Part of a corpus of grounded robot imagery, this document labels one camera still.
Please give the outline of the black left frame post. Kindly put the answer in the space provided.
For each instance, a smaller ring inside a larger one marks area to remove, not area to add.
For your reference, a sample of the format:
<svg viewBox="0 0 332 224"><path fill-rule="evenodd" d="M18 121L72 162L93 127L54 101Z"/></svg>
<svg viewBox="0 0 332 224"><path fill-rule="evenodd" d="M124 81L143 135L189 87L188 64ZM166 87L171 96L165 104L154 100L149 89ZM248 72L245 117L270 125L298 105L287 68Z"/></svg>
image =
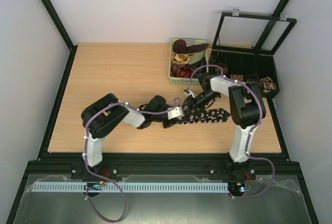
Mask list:
<svg viewBox="0 0 332 224"><path fill-rule="evenodd" d="M55 27L57 28L60 36L62 37L63 41L65 42L67 48L69 50L73 50L75 45L73 44L68 32L66 31L56 9L54 8L51 0L41 0L43 6L45 7L49 17L53 21Z"/></svg>

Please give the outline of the red dotted rolled tie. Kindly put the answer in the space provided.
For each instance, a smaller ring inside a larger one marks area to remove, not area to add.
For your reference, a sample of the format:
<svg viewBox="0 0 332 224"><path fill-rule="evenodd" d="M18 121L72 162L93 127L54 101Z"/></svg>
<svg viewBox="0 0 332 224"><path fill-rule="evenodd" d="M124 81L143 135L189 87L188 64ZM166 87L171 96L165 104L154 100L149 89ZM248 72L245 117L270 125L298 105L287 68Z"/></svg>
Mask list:
<svg viewBox="0 0 332 224"><path fill-rule="evenodd" d="M243 82L244 76L243 75L230 75L230 79Z"/></svg>

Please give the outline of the red navy striped tie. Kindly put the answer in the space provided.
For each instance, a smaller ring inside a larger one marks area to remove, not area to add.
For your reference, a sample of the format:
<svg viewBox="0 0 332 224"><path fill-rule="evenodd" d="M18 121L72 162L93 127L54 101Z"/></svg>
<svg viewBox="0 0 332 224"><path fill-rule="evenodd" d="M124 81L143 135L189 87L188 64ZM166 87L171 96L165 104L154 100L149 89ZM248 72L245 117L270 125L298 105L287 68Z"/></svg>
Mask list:
<svg viewBox="0 0 332 224"><path fill-rule="evenodd" d="M170 69L171 77L190 78L195 68L190 64L173 64Z"/></svg>

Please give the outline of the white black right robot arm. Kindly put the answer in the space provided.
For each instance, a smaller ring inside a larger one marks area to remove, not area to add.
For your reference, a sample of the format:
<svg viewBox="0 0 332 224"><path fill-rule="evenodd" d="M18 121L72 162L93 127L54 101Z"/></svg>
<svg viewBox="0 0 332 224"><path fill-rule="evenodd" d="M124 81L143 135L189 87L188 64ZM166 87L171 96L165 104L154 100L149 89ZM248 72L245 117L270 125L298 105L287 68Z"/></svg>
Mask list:
<svg viewBox="0 0 332 224"><path fill-rule="evenodd" d="M183 107L188 110L201 110L211 101L222 95L228 97L230 116L236 125L233 145L229 151L232 162L226 165L226 172L232 178L244 173L242 162L250 156L253 136L266 116L266 109L260 93L259 84L255 81L242 82L225 75L208 75L200 80L203 91L195 95L189 87L184 92L187 98Z"/></svg>

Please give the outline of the light green plastic basket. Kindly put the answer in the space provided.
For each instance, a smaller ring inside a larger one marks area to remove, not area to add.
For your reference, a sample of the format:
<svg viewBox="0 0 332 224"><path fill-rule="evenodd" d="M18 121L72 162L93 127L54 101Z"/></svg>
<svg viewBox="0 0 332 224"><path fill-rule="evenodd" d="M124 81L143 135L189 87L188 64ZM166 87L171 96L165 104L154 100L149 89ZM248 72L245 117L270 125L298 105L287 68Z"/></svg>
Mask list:
<svg viewBox="0 0 332 224"><path fill-rule="evenodd" d="M188 49L195 46L190 53L176 53L174 46ZM172 38L170 42L169 81L173 86L187 86L194 70L209 62L209 44L204 39Z"/></svg>

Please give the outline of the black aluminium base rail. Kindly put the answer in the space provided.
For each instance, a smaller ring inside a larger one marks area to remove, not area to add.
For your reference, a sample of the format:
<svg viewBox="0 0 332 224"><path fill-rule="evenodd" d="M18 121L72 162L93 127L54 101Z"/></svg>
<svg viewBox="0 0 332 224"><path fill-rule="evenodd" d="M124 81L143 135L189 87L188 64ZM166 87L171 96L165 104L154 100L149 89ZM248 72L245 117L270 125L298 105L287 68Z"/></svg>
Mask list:
<svg viewBox="0 0 332 224"><path fill-rule="evenodd" d="M290 161L283 154L266 154L269 161L248 160L236 165L227 154L105 154L103 161L91 168L85 168L78 155L47 155L39 160L30 161L25 169L24 178L36 175L68 175L71 179L82 181L97 180L105 176L119 181L130 175L193 175L222 181L244 181L258 175L297 176L302 178L298 162Z"/></svg>

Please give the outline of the dark red rolled tie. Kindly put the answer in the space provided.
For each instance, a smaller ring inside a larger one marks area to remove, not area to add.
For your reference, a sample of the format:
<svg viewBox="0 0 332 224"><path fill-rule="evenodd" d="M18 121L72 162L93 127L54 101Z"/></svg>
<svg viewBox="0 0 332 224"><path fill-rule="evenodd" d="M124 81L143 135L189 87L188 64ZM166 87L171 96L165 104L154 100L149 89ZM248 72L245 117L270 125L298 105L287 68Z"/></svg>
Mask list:
<svg viewBox="0 0 332 224"><path fill-rule="evenodd" d="M209 44L207 43L187 46L183 39L178 39L173 44L173 52L176 54L199 53L205 51L208 47Z"/></svg>

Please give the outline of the black frame post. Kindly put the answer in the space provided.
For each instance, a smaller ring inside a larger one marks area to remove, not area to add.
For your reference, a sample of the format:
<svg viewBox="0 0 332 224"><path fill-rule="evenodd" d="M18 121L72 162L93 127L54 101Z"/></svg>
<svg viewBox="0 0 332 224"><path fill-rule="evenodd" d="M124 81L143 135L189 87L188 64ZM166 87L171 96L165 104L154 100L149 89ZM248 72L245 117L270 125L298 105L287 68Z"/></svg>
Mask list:
<svg viewBox="0 0 332 224"><path fill-rule="evenodd" d="M55 27L57 28L60 36L62 37L63 41L65 42L67 48L69 50L73 50L75 45L73 44L68 32L66 31L56 9L54 8L51 0L41 0L43 6L45 7L49 17L53 21Z"/></svg>
<svg viewBox="0 0 332 224"><path fill-rule="evenodd" d="M273 17L279 17L281 13L284 12L284 9L286 8L288 2L290 0L280 0L279 3L277 4L272 16ZM274 21L269 20L267 25L265 26L262 34L260 35L256 45L254 46L255 49L260 49L262 48L263 44L267 40L269 34L271 33L273 27L275 25Z"/></svg>

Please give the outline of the beige patterned tie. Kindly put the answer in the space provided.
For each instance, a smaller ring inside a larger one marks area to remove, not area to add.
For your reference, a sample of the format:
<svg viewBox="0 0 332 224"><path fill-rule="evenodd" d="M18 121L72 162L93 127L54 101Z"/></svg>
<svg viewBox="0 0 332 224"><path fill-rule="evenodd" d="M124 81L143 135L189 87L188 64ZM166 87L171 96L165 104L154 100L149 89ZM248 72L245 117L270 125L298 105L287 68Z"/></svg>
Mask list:
<svg viewBox="0 0 332 224"><path fill-rule="evenodd" d="M189 64L190 60L194 57L193 53L177 54L173 53L171 56L171 62L176 64Z"/></svg>

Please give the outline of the black right frame post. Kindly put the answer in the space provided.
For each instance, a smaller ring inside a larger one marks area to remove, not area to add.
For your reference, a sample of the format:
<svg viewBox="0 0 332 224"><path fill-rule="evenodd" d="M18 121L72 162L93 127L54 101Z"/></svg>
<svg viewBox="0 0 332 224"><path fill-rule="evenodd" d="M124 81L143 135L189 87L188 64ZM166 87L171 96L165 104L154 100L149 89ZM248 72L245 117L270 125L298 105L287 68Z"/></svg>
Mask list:
<svg viewBox="0 0 332 224"><path fill-rule="evenodd" d="M286 8L288 2L290 0L280 0L279 3L277 4L272 16L273 17L279 17L281 13L284 12L284 9ZM254 46L255 49L260 49L262 48L263 44L267 40L269 34L271 33L273 27L275 25L274 21L269 20L267 25L265 26L262 34L260 35L256 45Z"/></svg>

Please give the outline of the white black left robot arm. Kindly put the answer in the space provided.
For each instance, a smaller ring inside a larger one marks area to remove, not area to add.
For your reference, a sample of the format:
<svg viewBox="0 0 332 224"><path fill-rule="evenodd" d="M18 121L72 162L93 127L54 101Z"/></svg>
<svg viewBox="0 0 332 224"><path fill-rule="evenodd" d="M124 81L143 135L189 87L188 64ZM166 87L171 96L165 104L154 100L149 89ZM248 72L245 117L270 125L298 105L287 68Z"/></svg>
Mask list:
<svg viewBox="0 0 332 224"><path fill-rule="evenodd" d="M97 100L81 113L86 132L83 160L89 167L100 164L105 138L120 123L140 130L149 127L152 122L161 122L164 128L176 124L184 116L184 111L180 98L174 99L173 103L173 106L169 105L164 97L156 95L147 104L135 108L121 102L112 93Z"/></svg>

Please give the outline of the black tie storage box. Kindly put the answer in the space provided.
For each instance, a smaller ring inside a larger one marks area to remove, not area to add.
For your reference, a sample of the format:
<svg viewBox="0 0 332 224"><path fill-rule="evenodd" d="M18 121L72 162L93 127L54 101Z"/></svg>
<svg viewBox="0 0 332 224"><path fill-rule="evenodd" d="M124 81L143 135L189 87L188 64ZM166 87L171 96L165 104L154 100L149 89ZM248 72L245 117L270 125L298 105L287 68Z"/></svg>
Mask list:
<svg viewBox="0 0 332 224"><path fill-rule="evenodd" d="M280 91L275 62L272 56L254 55L246 53L232 53L225 51L212 51L209 63L223 63L228 66L227 77L230 75L247 75L256 73L259 80L270 77L276 84L276 90L264 90L260 88L263 97L274 98Z"/></svg>

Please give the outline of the black white floral tie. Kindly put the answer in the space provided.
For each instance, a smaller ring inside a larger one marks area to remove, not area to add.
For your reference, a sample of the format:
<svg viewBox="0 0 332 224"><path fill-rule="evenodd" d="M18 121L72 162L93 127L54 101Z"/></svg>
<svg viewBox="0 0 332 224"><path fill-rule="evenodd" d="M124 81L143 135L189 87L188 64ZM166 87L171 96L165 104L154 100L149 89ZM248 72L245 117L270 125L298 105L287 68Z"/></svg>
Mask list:
<svg viewBox="0 0 332 224"><path fill-rule="evenodd" d="M230 118L230 113L223 108L194 110L185 113L179 119L179 124L194 123L219 123L226 122Z"/></svg>

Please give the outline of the brown patterned rolled tie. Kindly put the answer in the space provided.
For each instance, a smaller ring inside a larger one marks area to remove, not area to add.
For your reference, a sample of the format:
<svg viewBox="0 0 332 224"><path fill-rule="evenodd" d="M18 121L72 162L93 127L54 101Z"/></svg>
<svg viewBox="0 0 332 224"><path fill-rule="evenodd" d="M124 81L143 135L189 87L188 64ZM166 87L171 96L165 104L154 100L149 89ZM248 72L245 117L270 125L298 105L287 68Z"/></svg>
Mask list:
<svg viewBox="0 0 332 224"><path fill-rule="evenodd" d="M270 77L264 77L259 81L260 88L264 90L276 90L276 84Z"/></svg>

